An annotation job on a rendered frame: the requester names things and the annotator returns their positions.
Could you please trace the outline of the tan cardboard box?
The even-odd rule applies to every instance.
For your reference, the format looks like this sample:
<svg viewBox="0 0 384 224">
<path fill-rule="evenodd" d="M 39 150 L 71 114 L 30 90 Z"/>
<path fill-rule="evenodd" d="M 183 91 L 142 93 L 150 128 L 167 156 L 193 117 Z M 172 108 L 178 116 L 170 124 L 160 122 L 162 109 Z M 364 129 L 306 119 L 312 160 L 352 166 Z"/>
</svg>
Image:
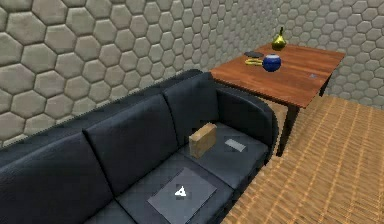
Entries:
<svg viewBox="0 0 384 224">
<path fill-rule="evenodd" d="M 212 148 L 216 143 L 217 126 L 207 123 L 199 130 L 189 136 L 190 155 L 200 158 L 206 151 Z"/>
</svg>

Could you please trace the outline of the small grey flat remote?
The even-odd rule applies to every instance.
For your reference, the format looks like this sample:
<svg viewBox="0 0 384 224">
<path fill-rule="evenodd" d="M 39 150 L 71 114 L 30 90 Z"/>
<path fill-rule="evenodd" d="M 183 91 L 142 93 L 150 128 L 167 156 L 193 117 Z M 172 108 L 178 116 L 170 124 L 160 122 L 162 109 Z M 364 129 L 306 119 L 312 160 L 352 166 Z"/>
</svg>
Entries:
<svg viewBox="0 0 384 224">
<path fill-rule="evenodd" d="M 225 144 L 228 145 L 229 147 L 239 151 L 239 152 L 242 152 L 246 148 L 245 145 L 243 145 L 243 144 L 241 144 L 241 143 L 239 143 L 233 139 L 226 140 Z"/>
</svg>

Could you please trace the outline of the dark blue sofa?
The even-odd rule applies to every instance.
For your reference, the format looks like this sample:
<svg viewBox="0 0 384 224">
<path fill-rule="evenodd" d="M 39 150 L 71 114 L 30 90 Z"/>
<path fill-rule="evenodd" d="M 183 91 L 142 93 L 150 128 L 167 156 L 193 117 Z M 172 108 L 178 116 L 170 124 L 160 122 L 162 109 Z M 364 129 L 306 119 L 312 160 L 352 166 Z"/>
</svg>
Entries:
<svg viewBox="0 0 384 224">
<path fill-rule="evenodd" d="M 207 123 L 216 143 L 195 158 Z M 277 136 L 266 103 L 191 69 L 0 150 L 0 224 L 170 224 L 148 199 L 183 168 L 217 188 L 186 224 L 220 224 Z"/>
</svg>

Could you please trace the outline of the grey closed laptop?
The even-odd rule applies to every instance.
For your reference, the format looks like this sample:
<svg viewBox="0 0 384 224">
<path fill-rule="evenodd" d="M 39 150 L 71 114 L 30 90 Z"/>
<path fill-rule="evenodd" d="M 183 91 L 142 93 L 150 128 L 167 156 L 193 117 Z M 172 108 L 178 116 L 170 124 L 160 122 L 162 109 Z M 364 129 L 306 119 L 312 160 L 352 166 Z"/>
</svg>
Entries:
<svg viewBox="0 0 384 224">
<path fill-rule="evenodd" d="M 170 224 L 186 224 L 216 190 L 194 171 L 183 168 L 148 202 Z"/>
</svg>

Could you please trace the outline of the blue round vase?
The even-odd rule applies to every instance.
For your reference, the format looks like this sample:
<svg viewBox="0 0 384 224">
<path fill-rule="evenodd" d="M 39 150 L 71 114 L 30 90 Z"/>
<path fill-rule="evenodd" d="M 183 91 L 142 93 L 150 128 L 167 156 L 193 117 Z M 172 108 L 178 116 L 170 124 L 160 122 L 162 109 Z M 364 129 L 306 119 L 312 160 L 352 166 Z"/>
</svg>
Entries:
<svg viewBox="0 0 384 224">
<path fill-rule="evenodd" d="M 276 54 L 269 54 L 266 55 L 262 62 L 262 67 L 267 72 L 274 72 L 277 71 L 281 66 L 281 58 L 279 55 Z"/>
</svg>

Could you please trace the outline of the brown wooden table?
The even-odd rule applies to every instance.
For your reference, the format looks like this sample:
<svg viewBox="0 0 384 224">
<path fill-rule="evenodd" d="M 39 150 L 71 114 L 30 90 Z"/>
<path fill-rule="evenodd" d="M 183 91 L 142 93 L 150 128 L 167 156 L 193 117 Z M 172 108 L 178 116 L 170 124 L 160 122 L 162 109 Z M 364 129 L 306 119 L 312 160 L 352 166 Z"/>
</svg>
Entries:
<svg viewBox="0 0 384 224">
<path fill-rule="evenodd" d="M 276 155 L 281 156 L 289 139 L 297 115 L 312 99 L 322 96 L 332 72 L 345 54 L 305 46 L 287 44 L 281 51 L 270 43 L 257 52 L 277 54 L 281 66 L 267 72 L 261 66 L 246 65 L 246 56 L 239 56 L 210 70 L 213 77 L 226 85 L 238 87 L 288 108 Z"/>
</svg>

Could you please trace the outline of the gold green vase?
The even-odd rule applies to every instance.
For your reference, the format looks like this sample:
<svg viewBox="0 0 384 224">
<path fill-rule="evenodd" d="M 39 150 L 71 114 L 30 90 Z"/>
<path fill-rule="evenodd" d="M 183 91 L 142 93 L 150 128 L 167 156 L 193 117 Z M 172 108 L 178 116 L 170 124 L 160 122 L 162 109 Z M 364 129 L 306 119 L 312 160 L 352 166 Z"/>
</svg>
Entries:
<svg viewBox="0 0 384 224">
<path fill-rule="evenodd" d="M 284 28 L 281 27 L 279 34 L 271 42 L 271 46 L 273 50 L 281 51 L 286 46 L 286 41 L 283 37 L 283 31 L 284 31 Z"/>
</svg>

